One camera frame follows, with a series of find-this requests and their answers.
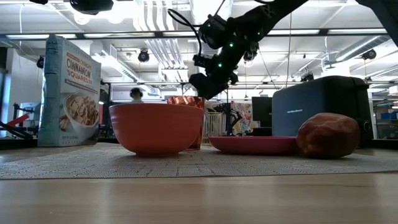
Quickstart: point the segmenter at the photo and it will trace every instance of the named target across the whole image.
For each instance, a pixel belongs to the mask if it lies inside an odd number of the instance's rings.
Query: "ceiling duct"
[[[223,0],[190,0],[191,16],[196,25],[203,24],[209,14],[214,14]],[[218,15],[223,19],[231,17],[233,0],[225,0],[218,11]],[[207,55],[217,54],[218,50],[211,49],[207,44],[202,44],[202,53]]]
[[[326,65],[345,62],[349,59],[355,58],[363,53],[366,53],[373,48],[387,42],[391,38],[388,36],[376,36],[376,37],[365,37],[359,42],[349,46],[348,48],[342,50],[336,54],[336,59],[334,62],[325,62]]]

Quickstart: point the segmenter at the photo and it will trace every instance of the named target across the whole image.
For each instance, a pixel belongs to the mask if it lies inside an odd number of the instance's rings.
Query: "ceiling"
[[[206,11],[208,4],[203,2],[204,14],[212,12]],[[221,0],[212,0],[212,2],[221,2]],[[113,12],[123,15],[124,19],[119,24],[112,24],[106,16],[91,18],[89,23],[79,25],[75,21],[75,14],[62,1],[52,1],[46,6],[29,4],[26,1],[6,1],[7,4],[0,1],[0,34],[18,34],[18,33],[51,33],[51,32],[127,32],[137,31],[133,26],[133,17],[136,11],[134,9]],[[172,1],[170,2],[174,9],[182,13],[189,21],[194,22],[191,15],[190,1]],[[233,1],[231,16],[241,16],[248,10],[258,6],[254,1],[235,0]],[[174,22],[177,30],[187,30],[189,28],[178,25]],[[381,23],[374,15],[372,10],[355,4],[352,0],[309,0],[302,7],[292,13],[292,17],[287,16],[282,19],[275,29],[322,29],[322,28],[379,28]],[[315,77],[320,77],[325,71],[320,59],[325,57],[325,53],[330,54],[330,58],[350,45],[353,45],[364,36],[333,36],[333,37],[265,37],[260,43],[261,55],[258,55],[252,62],[252,65],[245,67],[244,62],[238,64],[237,73],[240,81],[261,82],[270,81],[272,77],[275,81],[300,80],[300,76],[306,71],[311,71]],[[182,55],[184,64],[189,73],[196,72],[192,63],[192,57],[197,51],[197,41],[195,39],[178,39],[178,46]],[[76,40],[80,45],[89,46],[93,42],[90,40]],[[142,39],[124,39],[124,40],[101,40],[101,44],[106,48],[113,45],[118,50],[118,60],[124,62],[130,70],[135,71],[139,78],[145,82],[159,82],[159,62],[151,54],[150,60],[146,63],[140,63],[137,55],[140,49],[147,48],[145,40]],[[38,57],[44,53],[44,41],[24,41],[22,50],[31,57]],[[373,80],[395,80],[398,78],[396,66],[396,45],[389,40],[374,48],[377,57],[374,60],[368,60],[364,66],[364,61],[351,59],[343,66],[347,66],[350,73],[356,77],[365,78],[365,75],[374,74]],[[380,71],[390,72],[384,75],[378,75]],[[104,79],[112,82],[121,82],[122,75],[116,70],[103,66]],[[256,85],[250,85],[248,88],[255,88]],[[380,91],[388,88],[388,85],[379,85]]]

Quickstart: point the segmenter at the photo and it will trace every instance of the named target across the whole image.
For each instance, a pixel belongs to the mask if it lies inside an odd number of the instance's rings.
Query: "red plate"
[[[232,154],[286,155],[298,152],[295,137],[210,137],[218,150]]]

